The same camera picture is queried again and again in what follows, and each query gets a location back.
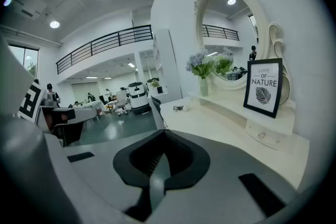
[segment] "ceiling light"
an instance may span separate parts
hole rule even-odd
[[[59,27],[59,22],[54,20],[53,22],[50,23],[51,28],[58,28]]]
[[[229,5],[233,5],[233,4],[236,3],[236,0],[229,0],[227,3],[228,3]]]
[[[217,52],[215,51],[215,52],[213,52],[212,54],[208,54],[207,56],[210,56],[210,55],[214,55],[214,54],[216,54]]]
[[[8,6],[11,2],[12,2],[12,0],[5,0],[4,1],[4,6],[5,7]]]

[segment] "black metal railing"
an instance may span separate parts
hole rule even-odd
[[[151,25],[132,27],[96,38],[60,59],[56,63],[57,73],[60,74],[69,67],[100,52],[148,39],[153,39]]]
[[[218,38],[227,38],[227,39],[233,39],[238,40],[238,31],[214,26],[214,25],[203,25],[202,27],[202,33],[203,37],[218,37]]]

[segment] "ornate mirror frame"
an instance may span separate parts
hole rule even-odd
[[[198,49],[204,48],[203,35],[202,35],[202,22],[204,13],[206,10],[207,2],[209,0],[196,0],[194,2],[194,13],[195,13],[195,31],[196,31],[196,46]],[[270,51],[270,34],[269,26],[270,23],[260,7],[257,0],[243,0],[253,13],[257,25],[258,25],[258,54],[256,60],[268,59]],[[238,90],[246,86],[247,76],[243,76],[239,80],[229,81],[219,78],[213,72],[209,75],[212,82],[225,89],[225,90]]]

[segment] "flower vase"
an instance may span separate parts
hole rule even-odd
[[[206,79],[200,79],[199,88],[202,96],[208,96],[208,82]]]

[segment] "picture frame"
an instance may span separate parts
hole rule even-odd
[[[247,62],[244,107],[275,119],[282,88],[282,58]]]

